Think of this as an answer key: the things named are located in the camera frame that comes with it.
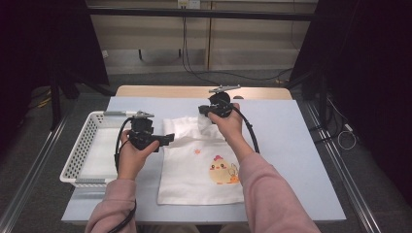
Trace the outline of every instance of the white fabric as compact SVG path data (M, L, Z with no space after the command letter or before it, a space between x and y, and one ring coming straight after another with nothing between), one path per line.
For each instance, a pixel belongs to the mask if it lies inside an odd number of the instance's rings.
M200 121L197 117L163 121L164 134L175 133L175 140L163 148L158 204L219 205L244 201L233 150L215 124L199 124Z

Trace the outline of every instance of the pink sweater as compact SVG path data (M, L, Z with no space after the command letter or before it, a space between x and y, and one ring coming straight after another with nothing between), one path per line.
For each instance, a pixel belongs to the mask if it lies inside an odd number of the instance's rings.
M239 178L252 232L320 232L289 184L258 153L242 161ZM134 181L109 183L103 201L88 221L86 232L108 232L123 221L134 208L135 190ZM121 232L136 232L134 220Z

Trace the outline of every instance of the person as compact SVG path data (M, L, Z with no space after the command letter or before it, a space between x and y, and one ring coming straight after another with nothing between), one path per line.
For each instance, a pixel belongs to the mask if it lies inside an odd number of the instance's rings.
M287 181L249 146L242 135L242 117L232 111L225 118L213 113L209 113L208 118L218 125L239 161L239 179L250 230L255 233L320 232ZM126 218L135 206L135 178L146 158L158 147L155 141L144 150L135 149L127 141L127 131L120 139L123 146L118 178L108 183L105 197L94 209L86 232L109 232ZM121 232L136 232L135 221L131 220Z

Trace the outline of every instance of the white plastic basket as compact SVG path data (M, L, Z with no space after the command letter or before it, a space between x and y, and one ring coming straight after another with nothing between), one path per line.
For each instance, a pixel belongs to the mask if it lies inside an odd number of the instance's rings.
M75 187L98 187L117 177L115 147L127 113L92 112L60 174L60 180Z

